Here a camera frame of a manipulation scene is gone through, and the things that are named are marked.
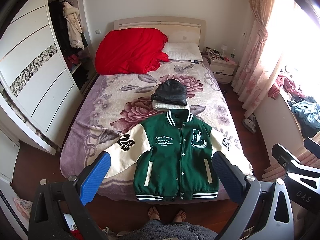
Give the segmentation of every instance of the lampshade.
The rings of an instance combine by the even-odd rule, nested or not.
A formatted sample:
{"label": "lampshade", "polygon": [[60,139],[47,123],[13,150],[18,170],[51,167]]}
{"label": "lampshade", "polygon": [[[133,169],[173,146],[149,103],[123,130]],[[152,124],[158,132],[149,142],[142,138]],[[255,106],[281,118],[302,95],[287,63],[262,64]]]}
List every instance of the lampshade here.
{"label": "lampshade", "polygon": [[221,46],[221,49],[222,49],[222,50],[228,50],[228,47],[227,47],[226,45],[222,45],[222,46]]}

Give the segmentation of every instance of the jacket collar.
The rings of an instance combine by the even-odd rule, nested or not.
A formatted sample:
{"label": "jacket collar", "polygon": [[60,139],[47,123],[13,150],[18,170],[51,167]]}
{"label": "jacket collar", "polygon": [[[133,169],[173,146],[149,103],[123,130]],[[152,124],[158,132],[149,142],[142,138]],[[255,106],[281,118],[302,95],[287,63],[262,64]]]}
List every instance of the jacket collar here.
{"label": "jacket collar", "polygon": [[[189,114],[188,114],[188,117],[187,117],[187,120],[186,122],[190,122],[192,119],[193,119],[193,114],[191,114],[190,110],[188,109],[189,111]],[[165,114],[165,116],[167,117],[167,121],[170,125],[172,126],[176,126],[173,118],[171,117],[171,109]]]}

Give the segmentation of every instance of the floral blanket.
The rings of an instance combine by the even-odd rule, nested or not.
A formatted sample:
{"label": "floral blanket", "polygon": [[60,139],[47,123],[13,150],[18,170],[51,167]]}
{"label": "floral blanket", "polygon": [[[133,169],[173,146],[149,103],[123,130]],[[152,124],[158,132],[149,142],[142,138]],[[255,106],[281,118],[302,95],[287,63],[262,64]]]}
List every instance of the floral blanket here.
{"label": "floral blanket", "polygon": [[[155,86],[176,79],[187,86],[190,110],[241,149],[236,128],[219,86],[204,58],[199,64],[190,61],[163,62],[148,74],[99,76],[85,99],[60,157],[63,176],[78,175],[99,153],[116,142],[142,120],[162,113],[152,109],[150,96]],[[113,200],[134,200],[133,176],[136,165],[104,179],[98,193]],[[220,184],[215,200],[228,198]]]}

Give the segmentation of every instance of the silver screw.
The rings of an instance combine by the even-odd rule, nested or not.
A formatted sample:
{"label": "silver screw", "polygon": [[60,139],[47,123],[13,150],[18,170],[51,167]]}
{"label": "silver screw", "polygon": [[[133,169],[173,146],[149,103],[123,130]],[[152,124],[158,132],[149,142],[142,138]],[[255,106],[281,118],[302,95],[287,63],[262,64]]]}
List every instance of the silver screw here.
{"label": "silver screw", "polygon": [[68,178],[69,181],[76,181],[76,179],[77,179],[77,176],[76,176],[76,175],[71,175],[71,176],[69,176],[69,178]]}
{"label": "silver screw", "polygon": [[278,184],[280,184],[280,185],[283,185],[283,184],[284,184],[284,181],[283,181],[283,179],[281,179],[281,178],[278,178],[278,179],[276,180],[276,182],[277,182]]}
{"label": "silver screw", "polygon": [[255,180],[255,177],[252,176],[252,175],[247,175],[247,180],[249,180],[249,181],[254,181],[254,180]]}
{"label": "silver screw", "polygon": [[47,183],[47,180],[46,180],[46,179],[41,179],[40,185],[44,185],[44,184],[46,184],[46,183]]}

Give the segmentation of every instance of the white puffer jacket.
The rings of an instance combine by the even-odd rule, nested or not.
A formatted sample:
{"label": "white puffer jacket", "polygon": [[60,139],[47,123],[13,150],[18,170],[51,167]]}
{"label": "white puffer jacket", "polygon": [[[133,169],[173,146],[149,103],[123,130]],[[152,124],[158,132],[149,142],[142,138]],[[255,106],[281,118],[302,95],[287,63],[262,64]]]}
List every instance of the white puffer jacket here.
{"label": "white puffer jacket", "polygon": [[78,20],[79,9],[72,7],[68,2],[63,2],[63,15],[67,19],[70,45],[73,49],[83,49],[83,42],[80,33],[82,29]]}

